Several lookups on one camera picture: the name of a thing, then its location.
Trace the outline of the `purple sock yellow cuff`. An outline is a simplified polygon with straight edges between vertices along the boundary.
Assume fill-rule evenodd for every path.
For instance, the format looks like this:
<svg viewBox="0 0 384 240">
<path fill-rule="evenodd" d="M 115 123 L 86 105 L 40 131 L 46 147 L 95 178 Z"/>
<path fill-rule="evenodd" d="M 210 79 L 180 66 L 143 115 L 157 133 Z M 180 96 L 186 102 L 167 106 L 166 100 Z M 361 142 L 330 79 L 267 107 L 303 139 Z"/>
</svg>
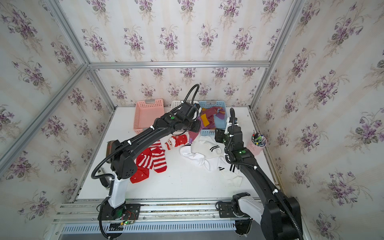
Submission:
<svg viewBox="0 0 384 240">
<path fill-rule="evenodd" d="M 197 138 L 201 130 L 208 129 L 212 125 L 211 121 L 207 117 L 207 114 L 202 114 L 201 116 L 199 116 L 196 120 L 196 123 L 197 122 L 200 123 L 198 130 L 196 132 L 188 131 L 188 134 L 189 134 L 188 144 L 193 143 L 193 141 Z"/>
</svg>

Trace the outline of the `red white striped sock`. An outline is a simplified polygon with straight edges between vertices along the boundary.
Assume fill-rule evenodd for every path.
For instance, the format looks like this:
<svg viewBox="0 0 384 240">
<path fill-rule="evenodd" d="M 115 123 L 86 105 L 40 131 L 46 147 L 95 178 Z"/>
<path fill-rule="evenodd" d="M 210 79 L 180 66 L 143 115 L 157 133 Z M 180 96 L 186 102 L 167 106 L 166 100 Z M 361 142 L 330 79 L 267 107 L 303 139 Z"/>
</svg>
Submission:
<svg viewBox="0 0 384 240">
<path fill-rule="evenodd" d="M 156 173 L 165 172 L 168 166 L 161 141 L 156 141 L 142 151 L 136 158 L 136 164 L 138 167 L 154 170 Z"/>
</svg>

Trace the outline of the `purple striped sock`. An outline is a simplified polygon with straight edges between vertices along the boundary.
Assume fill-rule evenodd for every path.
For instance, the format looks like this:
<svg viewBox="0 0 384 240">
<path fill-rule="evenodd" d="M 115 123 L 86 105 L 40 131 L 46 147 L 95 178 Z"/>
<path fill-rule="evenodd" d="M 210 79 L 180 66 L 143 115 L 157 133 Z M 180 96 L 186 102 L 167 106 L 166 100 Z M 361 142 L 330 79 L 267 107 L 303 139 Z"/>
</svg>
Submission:
<svg viewBox="0 0 384 240">
<path fill-rule="evenodd" d="M 200 116 L 202 114 L 207 114 L 212 123 L 208 130 L 219 128 L 221 124 L 225 123 L 225 110 L 222 107 L 202 108 Z"/>
</svg>

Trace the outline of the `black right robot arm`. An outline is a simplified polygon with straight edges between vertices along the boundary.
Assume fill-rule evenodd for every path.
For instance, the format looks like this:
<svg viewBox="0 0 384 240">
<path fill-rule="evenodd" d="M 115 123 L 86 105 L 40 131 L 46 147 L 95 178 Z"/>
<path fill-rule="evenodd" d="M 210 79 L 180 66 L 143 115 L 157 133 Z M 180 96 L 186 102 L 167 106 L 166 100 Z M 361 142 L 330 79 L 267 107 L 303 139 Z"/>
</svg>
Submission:
<svg viewBox="0 0 384 240">
<path fill-rule="evenodd" d="M 248 193 L 233 196 L 235 215 L 247 215 L 261 226 L 267 240 L 302 240 L 303 225 L 299 202 L 288 198 L 261 169 L 253 153 L 243 142 L 243 132 L 235 110 L 230 109 L 227 128 L 216 130 L 215 140 L 224 144 L 226 162 L 236 167 L 251 183 L 260 202 Z"/>
</svg>

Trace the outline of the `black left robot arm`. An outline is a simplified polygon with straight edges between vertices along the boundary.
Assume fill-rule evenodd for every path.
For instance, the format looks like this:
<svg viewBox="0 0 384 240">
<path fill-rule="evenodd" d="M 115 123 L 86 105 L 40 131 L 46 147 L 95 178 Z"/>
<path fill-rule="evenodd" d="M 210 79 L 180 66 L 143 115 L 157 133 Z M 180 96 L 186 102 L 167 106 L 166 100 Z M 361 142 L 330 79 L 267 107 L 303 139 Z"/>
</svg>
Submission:
<svg viewBox="0 0 384 240">
<path fill-rule="evenodd" d="M 197 120 L 199 106 L 194 103 L 200 85 L 195 84 L 183 103 L 170 112 L 156 118 L 154 123 L 140 134 L 123 142 L 114 141 L 111 152 L 93 169 L 92 179 L 111 180 L 109 193 L 100 204 L 98 221 L 120 220 L 126 209 L 126 189 L 129 178 L 138 170 L 134 160 L 148 147 L 175 132 L 197 132 L 201 123 Z"/>
</svg>

